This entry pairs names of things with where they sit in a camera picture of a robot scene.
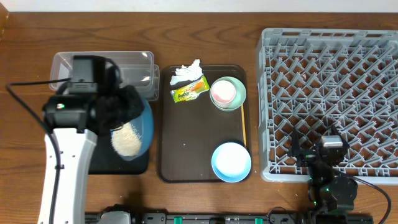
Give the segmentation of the black plastic tray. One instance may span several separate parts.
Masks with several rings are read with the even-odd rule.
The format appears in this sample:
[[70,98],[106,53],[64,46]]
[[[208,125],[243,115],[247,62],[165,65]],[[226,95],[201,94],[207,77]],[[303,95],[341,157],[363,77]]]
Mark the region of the black plastic tray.
[[111,145],[111,136],[100,136],[94,149],[89,174],[94,175],[139,175],[148,167],[149,151],[132,161],[125,161]]

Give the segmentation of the crumpled white tissue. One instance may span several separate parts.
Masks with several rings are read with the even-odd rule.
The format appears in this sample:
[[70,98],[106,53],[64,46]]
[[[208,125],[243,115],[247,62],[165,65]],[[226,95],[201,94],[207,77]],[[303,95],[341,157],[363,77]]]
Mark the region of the crumpled white tissue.
[[195,59],[190,66],[182,65],[180,68],[175,69],[175,75],[172,75],[170,85],[185,81],[195,81],[201,76],[203,76],[203,70],[200,66],[200,59]]

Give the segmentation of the clear plastic bin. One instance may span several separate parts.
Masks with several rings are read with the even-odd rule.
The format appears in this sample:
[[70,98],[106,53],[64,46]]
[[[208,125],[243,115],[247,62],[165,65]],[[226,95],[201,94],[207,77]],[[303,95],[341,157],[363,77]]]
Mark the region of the clear plastic bin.
[[51,80],[71,77],[72,58],[76,55],[96,55],[110,58],[121,71],[121,86],[135,86],[137,92],[147,101],[159,98],[160,70],[154,63],[154,55],[150,51],[88,51],[59,52],[55,54],[50,72]]

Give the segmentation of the dark blue plate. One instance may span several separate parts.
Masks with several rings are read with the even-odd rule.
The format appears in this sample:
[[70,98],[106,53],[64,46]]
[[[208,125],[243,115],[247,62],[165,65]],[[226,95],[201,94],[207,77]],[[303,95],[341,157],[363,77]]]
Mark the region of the dark blue plate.
[[142,145],[139,154],[136,156],[124,157],[119,155],[125,161],[132,161],[133,159],[136,159],[141,155],[143,155],[150,148],[150,145],[152,144],[152,140],[154,137],[154,118],[152,110],[150,108],[148,101],[143,96],[140,96],[140,98],[141,101],[143,102],[144,110],[142,111],[139,117],[131,120],[129,123],[133,124],[142,134]]

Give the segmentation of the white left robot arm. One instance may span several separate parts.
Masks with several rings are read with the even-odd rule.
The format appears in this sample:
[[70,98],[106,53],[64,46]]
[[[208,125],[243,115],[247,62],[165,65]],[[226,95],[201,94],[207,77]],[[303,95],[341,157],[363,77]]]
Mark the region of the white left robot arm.
[[83,223],[90,162],[98,136],[109,134],[111,148],[125,161],[148,150],[152,111],[132,85],[99,90],[71,89],[44,105],[46,168],[39,223]]

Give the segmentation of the pink cup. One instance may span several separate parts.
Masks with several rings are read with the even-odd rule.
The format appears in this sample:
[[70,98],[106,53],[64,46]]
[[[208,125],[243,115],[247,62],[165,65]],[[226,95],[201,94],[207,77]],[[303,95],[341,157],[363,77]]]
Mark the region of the pink cup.
[[219,104],[225,105],[232,102],[235,95],[236,88],[227,80],[217,81],[211,87],[211,96]]

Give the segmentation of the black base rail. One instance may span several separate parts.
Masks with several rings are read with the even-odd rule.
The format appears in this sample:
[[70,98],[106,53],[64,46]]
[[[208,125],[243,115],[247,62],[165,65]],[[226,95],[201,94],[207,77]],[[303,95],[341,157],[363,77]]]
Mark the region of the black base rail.
[[125,211],[85,214],[85,223],[132,224],[294,224],[310,221],[298,214],[271,213],[269,215],[168,215],[164,213],[134,214]]

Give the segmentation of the yellow snack wrapper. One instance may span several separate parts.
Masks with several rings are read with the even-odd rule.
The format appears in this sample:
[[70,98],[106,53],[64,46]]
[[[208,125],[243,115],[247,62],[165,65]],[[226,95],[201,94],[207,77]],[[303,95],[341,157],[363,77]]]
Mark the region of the yellow snack wrapper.
[[207,79],[202,75],[197,81],[194,81],[186,86],[171,90],[170,94],[175,103],[181,101],[191,101],[197,99],[201,93],[210,89]]

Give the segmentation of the green bowl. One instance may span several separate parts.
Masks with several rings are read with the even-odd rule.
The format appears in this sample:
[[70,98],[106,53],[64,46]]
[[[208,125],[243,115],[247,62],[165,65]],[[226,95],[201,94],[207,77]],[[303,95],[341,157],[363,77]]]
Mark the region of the green bowl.
[[233,111],[233,110],[240,108],[241,105],[246,100],[246,87],[244,86],[244,84],[235,77],[221,77],[221,78],[217,79],[215,82],[221,81],[221,80],[227,80],[227,81],[231,82],[234,85],[234,87],[236,88],[236,95],[235,95],[234,99],[232,100],[232,102],[222,105],[222,104],[217,103],[213,99],[213,97],[211,96],[211,88],[210,88],[210,99],[211,99],[212,103],[218,109],[220,109],[222,111]]

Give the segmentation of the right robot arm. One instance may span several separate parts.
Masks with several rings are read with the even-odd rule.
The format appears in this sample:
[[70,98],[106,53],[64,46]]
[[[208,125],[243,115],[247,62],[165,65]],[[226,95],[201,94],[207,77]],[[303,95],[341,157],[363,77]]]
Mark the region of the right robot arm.
[[308,199],[315,205],[301,222],[348,223],[348,212],[354,209],[358,184],[333,168],[345,158],[348,142],[335,126],[330,127],[329,136],[321,136],[308,149],[301,148],[296,129],[291,136],[288,156],[296,158],[296,166],[308,169]]

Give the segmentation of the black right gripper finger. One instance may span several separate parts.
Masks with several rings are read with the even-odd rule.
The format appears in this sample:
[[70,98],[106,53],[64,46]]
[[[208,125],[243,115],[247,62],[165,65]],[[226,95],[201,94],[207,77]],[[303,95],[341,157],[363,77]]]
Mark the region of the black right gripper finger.
[[336,126],[331,125],[330,131],[331,131],[331,136],[333,136],[333,138],[336,141],[335,146],[349,146],[348,142],[346,141],[345,138],[342,137],[340,132],[337,130]]
[[290,149],[287,153],[289,157],[296,158],[296,166],[302,167],[303,166],[303,151],[300,147],[299,143],[299,136],[296,128],[293,129],[291,134],[291,145]]

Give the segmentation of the light blue bowl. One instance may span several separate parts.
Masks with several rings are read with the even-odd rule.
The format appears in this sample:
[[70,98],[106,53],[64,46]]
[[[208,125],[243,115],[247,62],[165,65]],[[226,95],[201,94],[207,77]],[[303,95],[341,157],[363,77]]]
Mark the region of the light blue bowl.
[[219,145],[211,157],[211,168],[224,182],[237,183],[248,177],[251,171],[251,156],[239,143],[226,142]]

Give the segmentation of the pile of white rice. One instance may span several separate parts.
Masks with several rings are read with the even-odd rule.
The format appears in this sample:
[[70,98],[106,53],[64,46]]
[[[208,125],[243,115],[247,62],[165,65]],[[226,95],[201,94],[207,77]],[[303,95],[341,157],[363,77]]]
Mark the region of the pile of white rice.
[[126,123],[111,132],[111,144],[120,156],[136,156],[142,145],[142,134],[133,124]]

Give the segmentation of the brown serving tray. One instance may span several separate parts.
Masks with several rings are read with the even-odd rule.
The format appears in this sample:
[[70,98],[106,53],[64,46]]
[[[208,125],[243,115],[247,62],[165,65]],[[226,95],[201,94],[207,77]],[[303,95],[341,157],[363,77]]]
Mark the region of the brown serving tray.
[[[175,103],[170,91],[185,86],[170,85],[176,66],[160,74],[159,147],[157,172],[166,183],[220,182],[211,168],[214,150],[226,142],[243,145],[241,107],[219,110],[204,92],[191,101]],[[245,101],[247,150],[251,148],[249,103]]]

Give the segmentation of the grey dishwasher rack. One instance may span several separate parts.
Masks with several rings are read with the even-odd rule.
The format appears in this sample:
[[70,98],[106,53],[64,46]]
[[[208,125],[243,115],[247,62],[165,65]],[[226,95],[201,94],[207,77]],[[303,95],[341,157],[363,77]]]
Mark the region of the grey dishwasher rack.
[[336,127],[348,141],[338,170],[397,183],[397,32],[264,29],[256,47],[260,175],[306,182],[288,156],[292,131],[309,148]]

